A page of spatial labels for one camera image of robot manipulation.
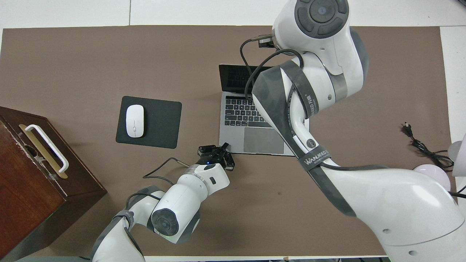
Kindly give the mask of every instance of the power cord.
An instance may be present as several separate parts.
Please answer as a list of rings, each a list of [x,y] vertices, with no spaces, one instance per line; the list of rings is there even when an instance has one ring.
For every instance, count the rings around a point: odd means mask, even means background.
[[[443,152],[448,152],[447,150],[432,152],[429,149],[427,149],[427,146],[425,146],[424,143],[414,138],[412,134],[411,125],[407,122],[405,122],[404,125],[401,127],[401,132],[409,136],[412,139],[411,145],[419,149],[421,153],[430,158],[436,166],[440,167],[445,172],[452,171],[452,169],[450,170],[449,168],[452,168],[455,165],[453,160],[451,160],[448,156],[439,154]]]

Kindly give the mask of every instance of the laptop trackpad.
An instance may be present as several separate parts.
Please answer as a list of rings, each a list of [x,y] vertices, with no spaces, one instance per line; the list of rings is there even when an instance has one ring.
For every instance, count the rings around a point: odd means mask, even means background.
[[[283,154],[283,139],[273,128],[244,129],[244,152]]]

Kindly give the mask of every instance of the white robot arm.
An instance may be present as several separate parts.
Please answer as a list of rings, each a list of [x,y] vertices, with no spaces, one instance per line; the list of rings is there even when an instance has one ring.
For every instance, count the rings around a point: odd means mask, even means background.
[[[272,38],[304,64],[295,58],[263,71],[256,108],[330,202],[366,223],[393,262],[466,262],[465,218],[437,181],[384,166],[340,167],[302,124],[363,86],[369,61],[350,14],[347,0],[290,0]]]
[[[132,194],[126,208],[112,219],[91,251],[94,262],[145,261],[141,249],[130,234],[141,224],[168,241],[188,241],[200,220],[200,204],[207,196],[227,187],[230,181],[225,170],[233,170],[234,161],[222,147],[202,146],[199,161],[165,193],[156,186],[147,186]]]

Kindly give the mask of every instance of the box handle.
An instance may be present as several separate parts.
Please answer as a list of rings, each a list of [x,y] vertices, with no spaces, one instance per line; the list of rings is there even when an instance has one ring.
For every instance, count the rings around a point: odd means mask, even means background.
[[[54,151],[54,153],[58,156],[58,158],[62,161],[63,166],[58,170],[58,172],[63,173],[65,170],[68,169],[69,163],[68,160],[63,156],[63,154],[58,150],[55,144],[48,138],[47,134],[42,130],[42,128],[36,124],[30,124],[24,130],[31,131],[32,129],[36,129],[39,135],[45,140],[45,142],[50,146],[50,148]]]

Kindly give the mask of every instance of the laptop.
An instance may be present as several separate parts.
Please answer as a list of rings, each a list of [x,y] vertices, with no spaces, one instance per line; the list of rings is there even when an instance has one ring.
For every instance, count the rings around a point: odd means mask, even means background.
[[[269,68],[263,67],[260,72]],[[219,145],[227,142],[231,153],[294,156],[256,110],[253,101],[244,97],[249,78],[246,66],[220,64],[219,72],[222,86]]]

